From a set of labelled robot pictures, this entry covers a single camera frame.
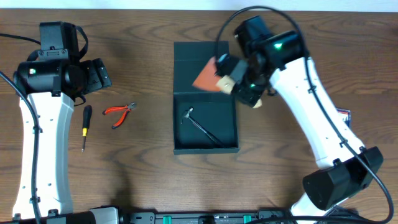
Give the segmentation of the orange scraper wooden handle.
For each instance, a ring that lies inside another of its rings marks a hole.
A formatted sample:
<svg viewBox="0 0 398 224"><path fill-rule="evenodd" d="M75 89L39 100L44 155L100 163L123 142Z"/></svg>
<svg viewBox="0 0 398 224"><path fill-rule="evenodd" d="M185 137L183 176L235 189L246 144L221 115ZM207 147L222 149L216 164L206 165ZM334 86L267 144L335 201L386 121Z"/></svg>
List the orange scraper wooden handle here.
<svg viewBox="0 0 398 224"><path fill-rule="evenodd" d="M221 92L216 86L216 82L220 77L216 74L216 63L215 57L209 59L208 63L205 65L203 70L196 77L193 82L193 86L197 89L204 91Z"/></svg>

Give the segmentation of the small steel claw hammer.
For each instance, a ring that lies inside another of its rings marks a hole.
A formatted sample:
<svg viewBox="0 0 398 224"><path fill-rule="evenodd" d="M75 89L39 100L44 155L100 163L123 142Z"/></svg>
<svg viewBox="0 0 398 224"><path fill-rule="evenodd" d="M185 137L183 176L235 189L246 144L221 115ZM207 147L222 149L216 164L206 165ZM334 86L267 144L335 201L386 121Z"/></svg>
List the small steel claw hammer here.
<svg viewBox="0 0 398 224"><path fill-rule="evenodd" d="M196 128L202 131L207 136L207 138L209 138L213 143L215 143L217 146L221 148L225 148L225 145L214 134L209 132L198 121L196 121L194 118L191 117L191 113L193 112L193 110L194 110L193 107L189 107L188 110L185 110L183 112L180 124L183 123L183 119L189 120Z"/></svg>

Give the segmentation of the blue precision screwdriver set case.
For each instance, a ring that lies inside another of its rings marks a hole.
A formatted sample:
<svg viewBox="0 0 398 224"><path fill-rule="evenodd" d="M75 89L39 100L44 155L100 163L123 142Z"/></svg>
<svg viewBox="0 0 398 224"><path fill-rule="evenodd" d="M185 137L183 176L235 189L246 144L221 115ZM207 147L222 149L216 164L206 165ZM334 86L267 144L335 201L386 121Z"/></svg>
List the blue precision screwdriver set case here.
<svg viewBox="0 0 398 224"><path fill-rule="evenodd" d="M346 109L337 108L336 109L343 122L347 125L347 127L351 127L351 111Z"/></svg>

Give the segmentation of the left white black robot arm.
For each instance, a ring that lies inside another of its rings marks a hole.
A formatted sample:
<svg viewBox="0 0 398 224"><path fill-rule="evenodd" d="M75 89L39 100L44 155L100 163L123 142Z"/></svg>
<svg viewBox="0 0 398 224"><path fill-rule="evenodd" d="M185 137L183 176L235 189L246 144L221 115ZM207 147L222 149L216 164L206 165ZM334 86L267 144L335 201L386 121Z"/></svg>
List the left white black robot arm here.
<svg viewBox="0 0 398 224"><path fill-rule="evenodd" d="M110 87L100 58L82 61L83 29L67 22L39 25L40 46L14 72L24 122L21 181L12 216L20 219L73 212L68 179L68 136L77 98Z"/></svg>

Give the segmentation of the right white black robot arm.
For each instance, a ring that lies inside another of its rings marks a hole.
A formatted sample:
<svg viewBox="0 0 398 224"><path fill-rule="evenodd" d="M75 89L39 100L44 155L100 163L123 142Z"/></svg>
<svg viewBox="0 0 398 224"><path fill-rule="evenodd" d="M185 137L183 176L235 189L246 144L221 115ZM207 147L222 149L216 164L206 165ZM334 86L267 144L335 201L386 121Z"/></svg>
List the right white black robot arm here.
<svg viewBox="0 0 398 224"><path fill-rule="evenodd" d="M218 87L256 108L267 90L275 90L302 128L318 169L305 176L304 194L291 206L297 223L350 218L332 216L341 202L378 182L383 156L367 148L341 119L309 56L299 27L273 34L261 17L242 22L234 31L244 58L223 55L217 61Z"/></svg>

